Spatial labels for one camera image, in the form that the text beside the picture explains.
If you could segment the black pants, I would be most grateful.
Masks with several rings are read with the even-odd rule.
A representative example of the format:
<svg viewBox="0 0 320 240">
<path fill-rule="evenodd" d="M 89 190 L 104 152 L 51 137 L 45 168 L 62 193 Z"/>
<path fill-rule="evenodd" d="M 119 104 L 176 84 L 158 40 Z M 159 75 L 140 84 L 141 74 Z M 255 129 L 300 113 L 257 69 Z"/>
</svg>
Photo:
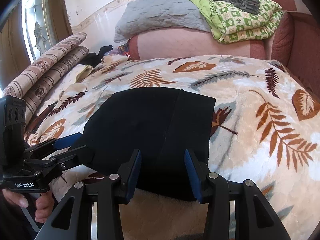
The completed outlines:
<svg viewBox="0 0 320 240">
<path fill-rule="evenodd" d="M 208 162 L 215 102 L 165 87 L 117 92 L 90 117 L 74 147 L 87 146 L 82 163 L 104 175 L 117 172 L 140 150 L 137 187 L 192 202 L 184 153 L 192 150 L 199 161 Z"/>
</svg>

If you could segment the white yellow-edged cloth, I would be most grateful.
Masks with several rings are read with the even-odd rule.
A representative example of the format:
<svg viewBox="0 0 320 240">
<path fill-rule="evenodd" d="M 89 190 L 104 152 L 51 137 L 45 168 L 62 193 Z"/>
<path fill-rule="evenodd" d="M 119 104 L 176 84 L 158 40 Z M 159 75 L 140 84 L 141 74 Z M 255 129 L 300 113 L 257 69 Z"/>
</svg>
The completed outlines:
<svg viewBox="0 0 320 240">
<path fill-rule="evenodd" d="M 74 66 L 48 92 L 48 94 L 43 100 L 43 103 L 47 103 L 50 105 L 60 100 L 63 93 L 70 85 L 81 82 L 89 74 L 91 74 L 93 69 L 94 67 L 91 65 L 77 64 L 76 66 Z"/>
</svg>

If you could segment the striped beige rolled mattress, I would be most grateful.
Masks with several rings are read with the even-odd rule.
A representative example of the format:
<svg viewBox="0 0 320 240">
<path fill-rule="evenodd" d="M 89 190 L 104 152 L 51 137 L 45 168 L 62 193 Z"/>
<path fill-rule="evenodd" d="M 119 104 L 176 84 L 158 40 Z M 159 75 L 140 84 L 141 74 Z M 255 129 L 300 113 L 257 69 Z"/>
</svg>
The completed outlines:
<svg viewBox="0 0 320 240">
<path fill-rule="evenodd" d="M 25 100 L 25 123 L 28 124 L 40 103 L 55 84 L 86 55 L 81 45 L 84 32 L 71 35 L 54 45 L 5 87 L 3 95 Z"/>
</svg>

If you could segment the black garment in background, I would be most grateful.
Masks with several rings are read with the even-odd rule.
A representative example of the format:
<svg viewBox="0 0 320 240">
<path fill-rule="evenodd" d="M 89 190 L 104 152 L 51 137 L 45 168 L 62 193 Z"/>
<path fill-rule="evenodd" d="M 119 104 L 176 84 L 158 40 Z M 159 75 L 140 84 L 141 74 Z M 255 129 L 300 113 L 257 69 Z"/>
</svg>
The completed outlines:
<svg viewBox="0 0 320 240">
<path fill-rule="evenodd" d="M 113 49 L 112 45 L 103 46 L 100 48 L 99 53 L 88 53 L 79 64 L 90 65 L 93 68 L 96 67 L 100 62 L 104 55 Z"/>
</svg>

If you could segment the leaf-patterned beige blanket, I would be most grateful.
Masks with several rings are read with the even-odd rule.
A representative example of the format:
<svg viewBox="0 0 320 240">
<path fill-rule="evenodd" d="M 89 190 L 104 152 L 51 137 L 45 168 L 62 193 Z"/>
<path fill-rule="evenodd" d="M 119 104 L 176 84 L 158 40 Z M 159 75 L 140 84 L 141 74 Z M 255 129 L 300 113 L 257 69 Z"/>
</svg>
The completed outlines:
<svg viewBox="0 0 320 240">
<path fill-rule="evenodd" d="M 70 85 L 29 145 L 82 132 L 113 93 L 172 87 L 216 98 L 208 164 L 228 180 L 253 180 L 292 239 L 319 224 L 319 103 L 277 61 L 229 55 L 131 61 L 105 56 Z"/>
</svg>

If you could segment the colourful printed fabric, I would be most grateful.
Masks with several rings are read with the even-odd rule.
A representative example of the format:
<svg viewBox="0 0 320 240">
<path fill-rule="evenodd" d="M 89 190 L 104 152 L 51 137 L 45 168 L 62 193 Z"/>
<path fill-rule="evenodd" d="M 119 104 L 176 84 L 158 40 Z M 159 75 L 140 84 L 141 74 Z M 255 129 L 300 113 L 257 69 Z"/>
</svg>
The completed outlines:
<svg viewBox="0 0 320 240">
<path fill-rule="evenodd" d="M 121 55 L 121 56 L 127 56 L 130 57 L 130 51 L 129 51 L 129 44 L 123 44 L 121 46 L 118 46 L 116 49 L 112 49 L 104 54 L 105 56 L 108 55 Z"/>
</svg>

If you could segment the window with patterned glass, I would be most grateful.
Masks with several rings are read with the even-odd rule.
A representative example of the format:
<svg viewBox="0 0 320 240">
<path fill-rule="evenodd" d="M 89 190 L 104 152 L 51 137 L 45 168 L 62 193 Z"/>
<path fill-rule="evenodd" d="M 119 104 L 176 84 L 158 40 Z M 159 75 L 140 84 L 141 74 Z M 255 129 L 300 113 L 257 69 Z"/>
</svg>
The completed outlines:
<svg viewBox="0 0 320 240">
<path fill-rule="evenodd" d="M 48 0 L 22 0 L 22 30 L 31 63 L 57 44 Z"/>
</svg>

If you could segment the pink quilted bolster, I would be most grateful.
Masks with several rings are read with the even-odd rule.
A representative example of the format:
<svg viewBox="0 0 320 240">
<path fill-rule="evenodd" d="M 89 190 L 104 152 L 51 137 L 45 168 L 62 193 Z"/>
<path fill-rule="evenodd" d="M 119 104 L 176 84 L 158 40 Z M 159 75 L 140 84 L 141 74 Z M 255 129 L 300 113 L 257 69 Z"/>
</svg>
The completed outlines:
<svg viewBox="0 0 320 240">
<path fill-rule="evenodd" d="M 217 42 L 212 34 L 189 28 L 160 28 L 135 35 L 129 40 L 132 60 L 178 58 L 201 55 L 232 55 L 266 59 L 263 41 Z"/>
</svg>

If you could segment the grey quilted pillow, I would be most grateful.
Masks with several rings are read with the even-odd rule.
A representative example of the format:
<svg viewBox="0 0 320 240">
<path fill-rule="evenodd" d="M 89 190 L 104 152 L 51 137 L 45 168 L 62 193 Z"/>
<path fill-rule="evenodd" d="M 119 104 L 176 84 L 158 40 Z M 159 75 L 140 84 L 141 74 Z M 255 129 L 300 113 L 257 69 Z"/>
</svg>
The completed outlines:
<svg viewBox="0 0 320 240">
<path fill-rule="evenodd" d="M 171 27 L 210 32 L 206 19 L 190 0 L 136 0 L 127 4 L 113 41 L 119 43 L 144 31 Z"/>
</svg>

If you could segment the reddish brown sofa headboard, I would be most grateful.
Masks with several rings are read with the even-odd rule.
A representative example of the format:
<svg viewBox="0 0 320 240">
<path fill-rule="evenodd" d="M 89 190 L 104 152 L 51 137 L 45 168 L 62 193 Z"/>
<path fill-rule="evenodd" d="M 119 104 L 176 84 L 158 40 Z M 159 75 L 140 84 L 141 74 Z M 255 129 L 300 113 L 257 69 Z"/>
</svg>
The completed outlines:
<svg viewBox="0 0 320 240">
<path fill-rule="evenodd" d="M 319 24 L 302 0 L 272 0 L 283 9 L 276 32 L 264 41 L 268 60 L 281 62 L 319 96 Z"/>
</svg>

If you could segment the green patterned folded quilt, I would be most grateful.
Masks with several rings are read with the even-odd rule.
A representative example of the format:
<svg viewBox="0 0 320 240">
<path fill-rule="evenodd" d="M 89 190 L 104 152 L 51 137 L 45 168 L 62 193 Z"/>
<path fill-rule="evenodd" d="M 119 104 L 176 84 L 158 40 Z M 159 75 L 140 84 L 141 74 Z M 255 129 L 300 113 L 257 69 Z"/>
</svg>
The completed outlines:
<svg viewBox="0 0 320 240">
<path fill-rule="evenodd" d="M 232 3 L 214 0 L 189 0 L 206 19 L 213 38 L 228 44 L 247 40 L 264 40 L 277 30 L 284 14 L 272 0 L 258 0 L 259 12 L 245 12 Z"/>
</svg>

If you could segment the dark grey cloth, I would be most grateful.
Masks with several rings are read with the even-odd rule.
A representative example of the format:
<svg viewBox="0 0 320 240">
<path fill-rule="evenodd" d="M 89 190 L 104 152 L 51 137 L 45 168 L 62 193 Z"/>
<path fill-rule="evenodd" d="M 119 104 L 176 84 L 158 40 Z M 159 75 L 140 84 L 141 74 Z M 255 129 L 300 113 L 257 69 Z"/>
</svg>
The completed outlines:
<svg viewBox="0 0 320 240">
<path fill-rule="evenodd" d="M 231 3 L 232 5 L 234 5 L 235 7 L 237 7 L 238 9 L 250 13 L 250 14 L 254 14 L 254 15 L 258 15 L 260 12 L 260 1 L 259 0 L 213 0 L 214 2 L 216 1 L 224 1 L 224 2 L 228 2 Z"/>
</svg>

